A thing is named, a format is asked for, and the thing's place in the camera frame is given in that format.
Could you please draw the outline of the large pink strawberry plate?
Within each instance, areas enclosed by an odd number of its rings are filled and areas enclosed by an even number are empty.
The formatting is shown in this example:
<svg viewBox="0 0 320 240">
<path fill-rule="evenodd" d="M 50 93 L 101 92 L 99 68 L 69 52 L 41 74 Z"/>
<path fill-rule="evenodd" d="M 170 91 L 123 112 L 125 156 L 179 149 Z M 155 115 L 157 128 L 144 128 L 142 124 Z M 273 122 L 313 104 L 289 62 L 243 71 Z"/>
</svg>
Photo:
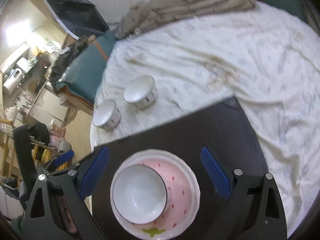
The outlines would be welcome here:
<svg viewBox="0 0 320 240">
<path fill-rule="evenodd" d="M 200 188 L 192 169 L 178 156 L 157 149 L 137 152 L 128 157 L 117 169 L 142 164 L 153 168 L 163 178 L 169 202 L 162 215 L 155 221 L 138 225 L 128 222 L 116 210 L 110 188 L 112 211 L 119 224 L 131 235 L 140 239 L 171 239 L 182 234 L 194 221 L 200 206 Z"/>
</svg>

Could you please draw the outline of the small white fish bowl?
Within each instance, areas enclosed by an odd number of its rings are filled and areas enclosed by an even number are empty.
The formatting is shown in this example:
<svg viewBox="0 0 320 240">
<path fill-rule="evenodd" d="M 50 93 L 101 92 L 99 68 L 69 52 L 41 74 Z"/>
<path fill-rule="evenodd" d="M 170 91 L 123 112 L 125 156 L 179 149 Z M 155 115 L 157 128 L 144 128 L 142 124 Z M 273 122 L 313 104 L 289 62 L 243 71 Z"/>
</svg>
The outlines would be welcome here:
<svg viewBox="0 0 320 240">
<path fill-rule="evenodd" d="M 113 99 L 105 100 L 93 112 L 92 124 L 106 131 L 114 129 L 121 120 L 121 113 Z"/>
</svg>

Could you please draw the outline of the large white fish bowl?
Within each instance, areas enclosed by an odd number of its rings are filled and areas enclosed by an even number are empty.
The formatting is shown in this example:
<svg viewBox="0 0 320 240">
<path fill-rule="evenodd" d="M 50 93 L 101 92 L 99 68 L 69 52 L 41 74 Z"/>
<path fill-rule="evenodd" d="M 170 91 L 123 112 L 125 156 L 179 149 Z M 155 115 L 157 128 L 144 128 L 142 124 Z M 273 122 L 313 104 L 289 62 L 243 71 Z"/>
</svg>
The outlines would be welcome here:
<svg viewBox="0 0 320 240">
<path fill-rule="evenodd" d="M 142 75 L 132 80 L 124 89 L 123 99 L 138 109 L 146 109 L 157 100 L 157 88 L 151 75 Z"/>
</svg>

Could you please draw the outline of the black garment on rack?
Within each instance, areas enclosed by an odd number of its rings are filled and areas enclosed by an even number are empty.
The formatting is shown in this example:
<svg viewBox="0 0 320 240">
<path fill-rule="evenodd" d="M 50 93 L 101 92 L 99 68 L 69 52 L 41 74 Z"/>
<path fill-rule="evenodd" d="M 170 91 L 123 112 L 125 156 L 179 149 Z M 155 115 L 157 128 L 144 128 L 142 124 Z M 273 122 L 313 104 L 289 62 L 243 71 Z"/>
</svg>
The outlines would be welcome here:
<svg viewBox="0 0 320 240">
<path fill-rule="evenodd" d="M 38 122 L 36 125 L 28 129 L 28 133 L 35 140 L 48 146 L 50 144 L 50 134 L 44 123 Z"/>
</svg>

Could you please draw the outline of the dark brown leather mat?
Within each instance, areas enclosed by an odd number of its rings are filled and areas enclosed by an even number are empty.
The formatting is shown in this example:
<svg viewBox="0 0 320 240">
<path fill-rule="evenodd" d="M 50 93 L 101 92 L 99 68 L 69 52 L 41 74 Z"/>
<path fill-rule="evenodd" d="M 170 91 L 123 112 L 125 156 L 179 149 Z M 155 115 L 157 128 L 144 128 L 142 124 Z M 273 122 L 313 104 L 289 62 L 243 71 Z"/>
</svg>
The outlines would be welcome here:
<svg viewBox="0 0 320 240">
<path fill-rule="evenodd" d="M 178 239 L 204 239 L 226 204 L 201 162 L 207 147 L 231 171 L 263 176 L 268 167 L 255 132 L 240 103 L 230 98 L 198 112 L 148 131 L 104 143 L 110 158 L 93 193 L 93 217 L 108 239 L 133 239 L 116 220 L 110 204 L 112 178 L 121 163 L 132 154 L 158 149 L 183 159 L 193 170 L 200 186 L 200 208 L 194 222 Z"/>
</svg>

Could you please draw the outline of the teal mattress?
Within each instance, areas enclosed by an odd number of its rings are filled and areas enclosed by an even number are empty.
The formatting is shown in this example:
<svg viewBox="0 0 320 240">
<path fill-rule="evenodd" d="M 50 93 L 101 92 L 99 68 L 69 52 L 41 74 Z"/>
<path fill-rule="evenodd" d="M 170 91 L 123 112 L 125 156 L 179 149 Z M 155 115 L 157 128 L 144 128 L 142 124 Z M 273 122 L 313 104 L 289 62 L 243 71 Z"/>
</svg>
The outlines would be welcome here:
<svg viewBox="0 0 320 240">
<path fill-rule="evenodd" d="M 57 91 L 69 93 L 93 105 L 116 41 L 110 30 L 97 37 L 66 68 L 56 83 Z"/>
</svg>

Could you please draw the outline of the white appliance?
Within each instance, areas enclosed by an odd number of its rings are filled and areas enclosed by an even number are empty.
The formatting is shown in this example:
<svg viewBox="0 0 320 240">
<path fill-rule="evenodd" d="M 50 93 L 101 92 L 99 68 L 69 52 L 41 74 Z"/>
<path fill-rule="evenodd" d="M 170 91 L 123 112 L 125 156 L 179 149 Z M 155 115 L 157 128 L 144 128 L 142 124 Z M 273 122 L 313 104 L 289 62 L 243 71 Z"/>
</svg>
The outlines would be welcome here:
<svg viewBox="0 0 320 240">
<path fill-rule="evenodd" d="M 23 78 L 23 72 L 20 68 L 12 69 L 10 75 L 3 84 L 3 93 L 11 95 Z"/>
</svg>

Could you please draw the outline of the white bear print bedsheet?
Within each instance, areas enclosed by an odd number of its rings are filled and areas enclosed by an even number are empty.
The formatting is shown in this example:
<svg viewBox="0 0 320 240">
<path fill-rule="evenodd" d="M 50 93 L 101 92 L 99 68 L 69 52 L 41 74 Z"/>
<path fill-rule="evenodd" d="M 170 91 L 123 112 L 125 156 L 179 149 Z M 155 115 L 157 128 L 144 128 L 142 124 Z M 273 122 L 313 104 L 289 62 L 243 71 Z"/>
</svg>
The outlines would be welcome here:
<svg viewBox="0 0 320 240">
<path fill-rule="evenodd" d="M 123 99 L 142 75 L 157 100 L 138 109 Z M 91 127 L 92 146 L 159 126 L 235 96 L 255 130 L 284 204 L 287 231 L 319 191 L 319 36 L 299 18 L 257 2 L 254 9 L 167 24 L 118 41 L 95 104 L 113 99 L 118 128 Z"/>
</svg>

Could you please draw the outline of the beige floral quilt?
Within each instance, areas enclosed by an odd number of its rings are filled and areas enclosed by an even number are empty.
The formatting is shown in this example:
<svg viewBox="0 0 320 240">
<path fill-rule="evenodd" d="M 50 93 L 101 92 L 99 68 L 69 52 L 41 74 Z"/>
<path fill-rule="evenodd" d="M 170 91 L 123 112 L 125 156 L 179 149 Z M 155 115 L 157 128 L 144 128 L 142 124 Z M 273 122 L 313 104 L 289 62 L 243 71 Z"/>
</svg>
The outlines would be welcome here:
<svg viewBox="0 0 320 240">
<path fill-rule="evenodd" d="M 118 39 L 140 35 L 166 24 L 197 16 L 245 11 L 257 0 L 137 0 L 127 14 L 111 24 Z"/>
</svg>

